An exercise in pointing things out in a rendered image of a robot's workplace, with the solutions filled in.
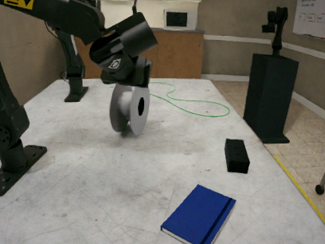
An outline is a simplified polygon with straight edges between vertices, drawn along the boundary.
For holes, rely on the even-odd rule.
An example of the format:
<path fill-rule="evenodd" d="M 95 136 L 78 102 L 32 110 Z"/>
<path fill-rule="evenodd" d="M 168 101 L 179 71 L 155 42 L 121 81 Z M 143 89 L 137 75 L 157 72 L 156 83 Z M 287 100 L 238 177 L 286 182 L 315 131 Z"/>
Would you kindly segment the blue notebook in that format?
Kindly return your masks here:
<path fill-rule="evenodd" d="M 212 244 L 235 204 L 236 199 L 198 184 L 160 230 L 184 244 Z"/>

